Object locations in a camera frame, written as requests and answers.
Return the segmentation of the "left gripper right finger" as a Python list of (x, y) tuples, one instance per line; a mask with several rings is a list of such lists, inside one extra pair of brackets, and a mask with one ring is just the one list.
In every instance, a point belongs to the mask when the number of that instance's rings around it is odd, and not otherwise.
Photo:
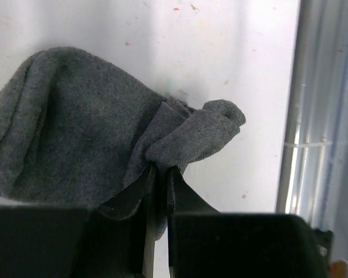
[(297, 215), (221, 213), (176, 167), (167, 190), (172, 277), (328, 277), (320, 250), (330, 234)]

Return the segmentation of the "aluminium frame rail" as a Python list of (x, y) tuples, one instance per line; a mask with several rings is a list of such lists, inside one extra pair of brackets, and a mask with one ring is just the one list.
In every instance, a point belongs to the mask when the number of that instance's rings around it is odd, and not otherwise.
[(331, 230), (348, 147), (348, 1), (302, 1), (276, 210)]

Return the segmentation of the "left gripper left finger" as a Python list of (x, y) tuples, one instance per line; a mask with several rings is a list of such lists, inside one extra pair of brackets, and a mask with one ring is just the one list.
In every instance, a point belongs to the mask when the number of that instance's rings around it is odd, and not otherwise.
[(152, 277), (155, 176), (93, 209), (0, 206), (0, 277)]

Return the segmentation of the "grey sock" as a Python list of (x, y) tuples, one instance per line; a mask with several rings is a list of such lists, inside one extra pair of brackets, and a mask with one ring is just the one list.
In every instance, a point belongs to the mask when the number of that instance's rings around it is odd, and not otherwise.
[(73, 47), (33, 54), (0, 91), (0, 197), (132, 217), (150, 164), (159, 175), (219, 152), (246, 122), (227, 100), (201, 109)]

